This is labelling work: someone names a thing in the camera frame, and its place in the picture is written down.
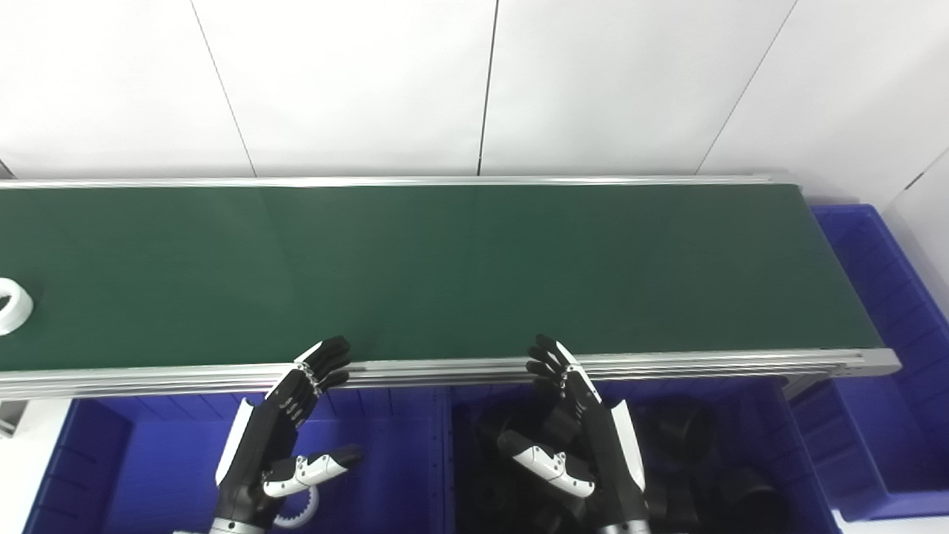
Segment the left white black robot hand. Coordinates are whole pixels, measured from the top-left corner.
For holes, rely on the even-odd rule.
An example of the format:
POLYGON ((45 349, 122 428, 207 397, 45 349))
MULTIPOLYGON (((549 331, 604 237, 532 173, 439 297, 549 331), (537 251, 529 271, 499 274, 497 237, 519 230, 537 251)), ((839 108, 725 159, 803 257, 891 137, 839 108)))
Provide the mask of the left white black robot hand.
POLYGON ((211 533, 265 533, 287 497, 314 489, 365 458, 359 445, 294 454, 319 399, 349 379, 350 344, 330 337, 294 359, 260 403, 241 401, 216 469, 211 533))

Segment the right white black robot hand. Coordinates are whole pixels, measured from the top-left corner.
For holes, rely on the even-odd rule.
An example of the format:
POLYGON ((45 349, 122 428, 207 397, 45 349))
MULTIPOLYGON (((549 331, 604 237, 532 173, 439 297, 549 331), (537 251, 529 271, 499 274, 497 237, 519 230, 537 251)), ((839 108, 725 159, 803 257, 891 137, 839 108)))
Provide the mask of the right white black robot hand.
POLYGON ((597 533, 649 533, 645 470, 626 401, 607 406, 586 369, 563 345, 539 334, 526 371, 539 391, 554 392, 578 426, 586 459, 543 445, 514 429, 496 438, 499 452, 539 477, 550 489, 586 502, 597 533))

